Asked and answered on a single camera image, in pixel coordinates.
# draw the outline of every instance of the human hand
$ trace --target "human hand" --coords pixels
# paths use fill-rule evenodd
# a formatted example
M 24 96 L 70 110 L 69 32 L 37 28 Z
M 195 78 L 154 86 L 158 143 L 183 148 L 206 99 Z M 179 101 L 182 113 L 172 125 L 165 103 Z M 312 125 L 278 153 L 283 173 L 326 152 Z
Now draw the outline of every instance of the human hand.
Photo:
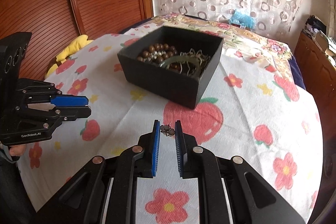
M 20 144 L 20 145 L 12 146 L 9 149 L 9 154 L 11 156 L 21 157 L 25 153 L 26 148 L 27 148 L 26 144 Z

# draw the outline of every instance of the black box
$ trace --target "black box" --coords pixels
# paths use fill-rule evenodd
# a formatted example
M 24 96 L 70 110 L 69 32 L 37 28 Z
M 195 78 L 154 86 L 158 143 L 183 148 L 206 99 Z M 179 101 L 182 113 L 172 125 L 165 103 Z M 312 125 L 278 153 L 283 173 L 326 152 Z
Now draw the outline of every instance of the black box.
M 200 77 L 181 75 L 175 71 L 136 60 L 138 55 L 155 43 L 175 46 L 178 52 L 202 50 L 211 56 Z M 223 39 L 221 37 L 173 27 L 160 27 L 118 52 L 118 59 L 128 82 L 175 103 L 194 109 L 217 68 Z

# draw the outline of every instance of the yellow plush toy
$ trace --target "yellow plush toy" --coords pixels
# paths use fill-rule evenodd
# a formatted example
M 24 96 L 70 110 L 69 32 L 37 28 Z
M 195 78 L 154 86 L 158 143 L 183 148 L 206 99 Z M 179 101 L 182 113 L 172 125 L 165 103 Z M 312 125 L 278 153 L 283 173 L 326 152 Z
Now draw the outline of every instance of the yellow plush toy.
M 52 74 L 59 65 L 63 64 L 67 57 L 78 52 L 81 48 L 90 44 L 93 40 L 87 40 L 89 37 L 86 34 L 82 34 L 76 37 L 69 46 L 67 46 L 63 51 L 61 51 L 56 57 L 50 62 L 49 69 L 46 74 L 46 78 Z

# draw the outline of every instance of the floral bedsheet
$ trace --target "floral bedsheet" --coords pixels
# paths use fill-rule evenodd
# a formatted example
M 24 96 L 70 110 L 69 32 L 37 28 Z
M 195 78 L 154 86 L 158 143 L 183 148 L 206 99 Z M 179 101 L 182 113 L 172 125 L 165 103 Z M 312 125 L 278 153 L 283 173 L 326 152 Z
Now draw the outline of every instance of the floral bedsheet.
M 168 14 L 152 18 L 142 26 L 130 29 L 126 34 L 142 37 L 165 25 L 217 35 L 224 38 L 223 48 L 227 56 L 236 55 L 248 63 L 257 63 L 293 82 L 288 59 L 292 53 L 287 44 L 261 37 L 253 32 L 216 21 L 190 18 L 180 14 Z
M 33 206 L 41 208 L 95 155 L 110 158 L 135 145 L 155 119 L 179 119 L 184 132 L 215 155 L 242 156 L 307 221 L 323 162 L 313 97 L 258 63 L 223 52 L 200 103 L 190 110 L 126 81 L 117 52 L 136 40 L 104 35 L 47 78 L 64 94 L 87 96 L 92 115 L 64 122 L 51 140 L 28 145 L 18 166 Z M 157 176 L 138 180 L 136 223 L 195 224 L 198 209 L 197 180 L 179 177 L 175 140 L 161 135 Z

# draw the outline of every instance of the white blanket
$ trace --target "white blanket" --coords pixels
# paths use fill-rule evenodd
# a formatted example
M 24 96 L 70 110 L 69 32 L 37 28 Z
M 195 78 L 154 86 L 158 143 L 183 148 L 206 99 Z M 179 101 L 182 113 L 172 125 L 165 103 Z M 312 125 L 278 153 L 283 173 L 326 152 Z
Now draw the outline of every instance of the white blanket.
M 181 120 L 216 156 L 242 156 L 308 221 L 320 186 L 322 131 L 313 97 L 278 75 L 223 51 L 203 97 L 189 110 L 129 84 L 117 52 L 134 36 L 104 35 L 47 81 L 85 95 L 92 115 L 64 122 L 50 141 L 28 145 L 18 162 L 36 210 L 93 156 L 110 158 L 152 131 Z M 196 180 L 179 178 L 174 138 L 161 136 L 157 177 L 138 182 L 137 223 L 199 221 Z

